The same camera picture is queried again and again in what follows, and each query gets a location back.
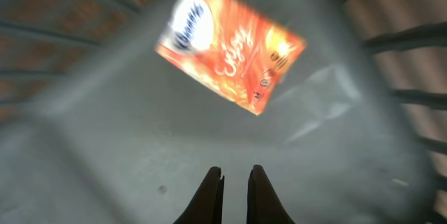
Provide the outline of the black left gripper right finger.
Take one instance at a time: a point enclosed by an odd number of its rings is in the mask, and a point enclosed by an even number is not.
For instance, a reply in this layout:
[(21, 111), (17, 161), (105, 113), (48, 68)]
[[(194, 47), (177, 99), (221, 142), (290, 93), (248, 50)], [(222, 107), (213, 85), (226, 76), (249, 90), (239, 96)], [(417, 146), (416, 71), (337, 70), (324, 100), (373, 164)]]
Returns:
[(295, 224), (261, 165), (254, 165), (249, 175), (247, 224)]

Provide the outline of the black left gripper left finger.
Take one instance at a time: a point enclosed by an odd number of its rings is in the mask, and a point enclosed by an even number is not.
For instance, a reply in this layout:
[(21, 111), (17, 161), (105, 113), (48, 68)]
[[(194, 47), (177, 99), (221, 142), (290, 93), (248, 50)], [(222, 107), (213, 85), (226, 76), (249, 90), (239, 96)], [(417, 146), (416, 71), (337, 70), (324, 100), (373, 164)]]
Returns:
[(174, 224), (221, 224), (224, 182), (221, 168), (211, 167)]

